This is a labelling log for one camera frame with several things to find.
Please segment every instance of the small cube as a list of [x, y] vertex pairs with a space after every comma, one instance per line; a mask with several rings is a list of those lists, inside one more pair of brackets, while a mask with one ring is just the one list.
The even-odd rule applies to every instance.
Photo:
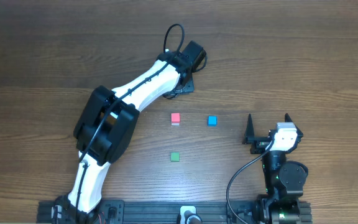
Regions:
[[216, 116], [208, 116], [208, 126], [216, 126], [217, 118]]
[[179, 162], [179, 152], [171, 152], [171, 162]]
[[172, 113], [171, 114], [171, 123], [172, 123], [172, 125], [179, 125], [180, 113]]

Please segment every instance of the wood grain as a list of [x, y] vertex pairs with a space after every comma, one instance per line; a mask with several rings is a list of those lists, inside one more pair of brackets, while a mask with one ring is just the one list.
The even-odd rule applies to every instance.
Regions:
[[[142, 112], [103, 197], [224, 201], [253, 158], [241, 144], [248, 113], [259, 135], [289, 113], [305, 134], [289, 158], [309, 167], [314, 222], [358, 223], [358, 1], [339, 0], [0, 0], [0, 222], [34, 222], [39, 200], [71, 190], [72, 132], [90, 93], [150, 68], [176, 22], [208, 65], [193, 94]], [[173, 30], [168, 47], [179, 38]], [[206, 126], [211, 114], [217, 127]], [[264, 188], [255, 165], [231, 197]]]

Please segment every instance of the pink block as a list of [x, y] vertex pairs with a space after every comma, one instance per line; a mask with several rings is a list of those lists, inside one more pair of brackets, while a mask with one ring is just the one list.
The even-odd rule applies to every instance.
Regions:
[[180, 123], [180, 113], [172, 113], [171, 114], [171, 123], [179, 124]]

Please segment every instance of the green cube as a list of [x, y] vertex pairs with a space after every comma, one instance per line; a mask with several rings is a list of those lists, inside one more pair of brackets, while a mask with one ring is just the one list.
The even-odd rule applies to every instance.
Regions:
[[171, 162], [179, 162], [179, 152], [171, 152]]

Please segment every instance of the wooden table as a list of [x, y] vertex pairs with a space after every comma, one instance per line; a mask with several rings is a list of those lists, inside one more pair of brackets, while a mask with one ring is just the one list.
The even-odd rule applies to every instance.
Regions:
[[[247, 115], [265, 136], [289, 113], [305, 134], [289, 158], [309, 167], [302, 199], [314, 223], [358, 223], [358, 1], [304, 0], [0, 0], [0, 222], [34, 222], [38, 201], [71, 190], [72, 132], [90, 93], [148, 70], [176, 22], [185, 44], [206, 49], [207, 67], [194, 93], [141, 113], [103, 197], [224, 201], [255, 157], [241, 144]], [[175, 29], [169, 48], [179, 40]], [[231, 197], [264, 189], [257, 164]]]

